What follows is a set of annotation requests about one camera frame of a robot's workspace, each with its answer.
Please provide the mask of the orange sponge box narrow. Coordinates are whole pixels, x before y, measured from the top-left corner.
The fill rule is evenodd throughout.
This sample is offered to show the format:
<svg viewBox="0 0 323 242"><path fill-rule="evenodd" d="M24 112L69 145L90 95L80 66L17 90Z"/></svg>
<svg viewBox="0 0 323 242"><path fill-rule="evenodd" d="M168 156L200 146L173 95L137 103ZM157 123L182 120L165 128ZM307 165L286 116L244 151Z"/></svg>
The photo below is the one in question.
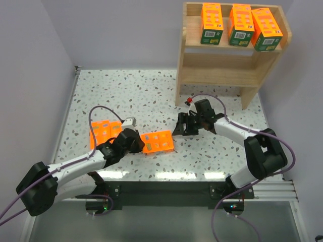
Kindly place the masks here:
<svg viewBox="0 0 323 242"><path fill-rule="evenodd" d="M228 20L229 45L247 47L254 31L251 5L232 4Z"/></svg>
<svg viewBox="0 0 323 242"><path fill-rule="evenodd" d="M203 3L200 22L200 44L219 45L224 31L221 4Z"/></svg>

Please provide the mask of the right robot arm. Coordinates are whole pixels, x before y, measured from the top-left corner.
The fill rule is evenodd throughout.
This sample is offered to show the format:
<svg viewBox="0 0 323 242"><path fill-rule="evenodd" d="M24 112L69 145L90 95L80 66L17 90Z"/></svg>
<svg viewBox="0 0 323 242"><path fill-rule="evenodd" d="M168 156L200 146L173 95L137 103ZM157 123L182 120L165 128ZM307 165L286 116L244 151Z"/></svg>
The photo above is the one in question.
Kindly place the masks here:
<svg viewBox="0 0 323 242"><path fill-rule="evenodd" d="M280 141L272 129L250 130L231 121L226 112L216 114L208 99L194 103L195 110L181 112L172 133L174 136L194 136L200 129L220 135L241 145L247 165L227 176L222 196L227 196L257 180L262 180L288 163Z"/></svg>

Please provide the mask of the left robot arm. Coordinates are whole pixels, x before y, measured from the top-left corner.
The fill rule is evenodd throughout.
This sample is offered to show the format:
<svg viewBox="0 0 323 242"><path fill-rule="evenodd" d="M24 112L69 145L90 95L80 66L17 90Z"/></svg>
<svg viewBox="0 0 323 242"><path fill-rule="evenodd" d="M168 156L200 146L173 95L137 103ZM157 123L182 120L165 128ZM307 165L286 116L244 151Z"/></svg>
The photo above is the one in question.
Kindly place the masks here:
<svg viewBox="0 0 323 242"><path fill-rule="evenodd" d="M115 138L86 153L60 164L34 164L16 187L18 197L31 216L47 211L68 182L118 163L125 155L143 151L145 144L137 130L126 128Z"/></svg>

